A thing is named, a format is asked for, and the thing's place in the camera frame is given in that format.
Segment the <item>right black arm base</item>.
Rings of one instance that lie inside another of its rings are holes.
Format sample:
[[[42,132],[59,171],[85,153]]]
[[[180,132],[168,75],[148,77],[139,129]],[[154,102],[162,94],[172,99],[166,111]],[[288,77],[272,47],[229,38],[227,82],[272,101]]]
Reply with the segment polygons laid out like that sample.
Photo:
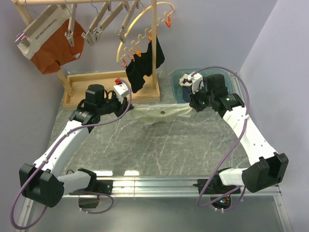
[[[194,187],[198,188],[198,199],[197,199],[197,205],[198,207],[206,207],[211,206],[214,210],[221,210],[224,212],[225,210],[228,210],[232,206],[232,194],[240,194],[240,187],[237,187],[235,185],[228,185],[225,186],[219,177],[215,176],[210,183],[205,187],[206,183],[209,179],[198,179],[196,184],[193,184]],[[224,195],[227,192],[230,192],[229,194],[219,198],[218,200],[214,201],[217,197],[210,197],[210,201],[202,204],[202,196],[203,195]]]

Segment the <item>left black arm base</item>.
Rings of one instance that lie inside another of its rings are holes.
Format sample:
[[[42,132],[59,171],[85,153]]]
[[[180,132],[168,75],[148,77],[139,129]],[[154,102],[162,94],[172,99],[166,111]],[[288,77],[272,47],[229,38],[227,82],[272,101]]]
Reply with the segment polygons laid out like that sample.
[[[112,194],[112,187],[113,187],[113,181],[112,180],[98,180],[97,174],[93,171],[90,171],[88,169],[80,168],[77,170],[78,172],[82,172],[85,174],[88,174],[90,176],[90,181],[85,188],[80,188],[75,190],[74,192],[81,194],[81,195],[96,195],[96,199],[91,201],[90,199],[86,198],[79,198],[79,208],[80,211],[83,211],[87,214],[102,214],[107,211],[109,211],[113,205],[114,205],[114,198],[111,196]],[[111,204],[102,211],[88,211],[87,209],[95,209],[98,204],[100,203],[100,196],[107,197],[111,200]]]

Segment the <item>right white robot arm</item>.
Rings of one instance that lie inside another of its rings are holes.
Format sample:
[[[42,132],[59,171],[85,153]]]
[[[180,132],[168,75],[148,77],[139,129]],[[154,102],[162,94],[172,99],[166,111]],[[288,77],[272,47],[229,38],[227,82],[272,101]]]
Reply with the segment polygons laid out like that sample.
[[[233,186],[246,187],[254,193],[282,182],[289,160],[279,154],[263,137],[248,114],[248,107],[237,93],[229,93],[224,76],[215,74],[203,78],[193,72],[187,76],[191,83],[190,106],[197,112],[210,107],[230,126],[244,148],[250,166],[217,170],[210,188],[224,193]]]

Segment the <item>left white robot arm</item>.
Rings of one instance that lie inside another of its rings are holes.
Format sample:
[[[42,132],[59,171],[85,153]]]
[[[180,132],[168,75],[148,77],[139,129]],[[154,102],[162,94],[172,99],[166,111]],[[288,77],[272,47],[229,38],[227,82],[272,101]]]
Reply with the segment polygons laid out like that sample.
[[[56,206],[63,195],[75,191],[86,194],[97,192],[95,172],[81,168],[68,176],[61,176],[66,161],[73,155],[96,126],[101,126],[101,116],[115,114],[121,119],[129,110],[132,91],[124,80],[113,86],[111,96],[103,85],[92,84],[72,112],[59,137],[33,164],[24,164],[19,170],[21,195],[46,207]]]

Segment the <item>pale yellow underwear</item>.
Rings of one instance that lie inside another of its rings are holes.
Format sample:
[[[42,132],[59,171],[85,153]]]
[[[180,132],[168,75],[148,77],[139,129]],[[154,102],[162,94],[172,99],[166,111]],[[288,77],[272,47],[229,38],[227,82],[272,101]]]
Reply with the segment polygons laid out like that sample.
[[[188,103],[176,104],[135,104],[126,115],[134,120],[152,125],[157,122],[172,122],[178,117],[189,118],[192,109]]]

